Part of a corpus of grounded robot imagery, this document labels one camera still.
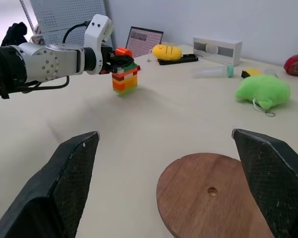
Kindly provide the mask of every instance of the round wooden board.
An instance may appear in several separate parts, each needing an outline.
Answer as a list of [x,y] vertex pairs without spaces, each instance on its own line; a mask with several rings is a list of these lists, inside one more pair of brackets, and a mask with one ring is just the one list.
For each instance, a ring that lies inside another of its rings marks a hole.
[[273,238],[241,162],[199,153],[171,163],[157,190],[161,218],[177,238]]

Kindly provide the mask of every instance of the red plush toy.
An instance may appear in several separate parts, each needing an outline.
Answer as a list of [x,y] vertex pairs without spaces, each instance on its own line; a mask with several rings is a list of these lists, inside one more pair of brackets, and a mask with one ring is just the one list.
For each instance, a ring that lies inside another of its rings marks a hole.
[[298,55],[289,58],[284,66],[287,74],[298,76]]

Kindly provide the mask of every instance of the table surface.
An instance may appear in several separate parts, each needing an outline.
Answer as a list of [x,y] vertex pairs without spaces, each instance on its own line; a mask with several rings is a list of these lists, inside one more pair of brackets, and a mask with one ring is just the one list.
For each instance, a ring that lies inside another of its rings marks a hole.
[[[235,127],[284,140],[298,153],[298,79],[281,67],[245,60],[235,78],[194,79],[192,68],[219,64],[159,66],[147,59],[136,58],[139,86],[125,96],[112,91],[110,75],[85,73],[64,89],[0,98],[0,217],[60,143],[93,130],[100,143],[78,238],[172,237],[156,204],[160,174],[193,153],[239,159],[231,138]],[[276,117],[235,101],[239,75],[248,67],[275,68],[290,84],[291,101],[273,110]]]

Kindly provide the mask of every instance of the robotic arm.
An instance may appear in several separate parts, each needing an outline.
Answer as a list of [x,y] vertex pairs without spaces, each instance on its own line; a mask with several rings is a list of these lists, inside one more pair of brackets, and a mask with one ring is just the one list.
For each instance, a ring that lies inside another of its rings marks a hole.
[[[0,47],[0,96],[9,93],[62,88],[68,85],[70,75],[106,74],[117,72],[134,62],[129,56],[116,56],[111,47],[102,43],[109,40],[113,25],[107,16],[95,15],[91,21],[77,26],[87,26],[84,47],[65,44],[40,46],[23,43],[19,46]],[[60,86],[39,87],[43,82],[67,77]]]

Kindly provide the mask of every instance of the white box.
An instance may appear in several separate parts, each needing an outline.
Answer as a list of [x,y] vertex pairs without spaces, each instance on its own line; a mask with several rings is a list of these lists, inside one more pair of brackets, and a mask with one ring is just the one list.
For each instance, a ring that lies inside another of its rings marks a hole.
[[240,64],[242,41],[193,37],[193,53],[205,60],[237,66]]

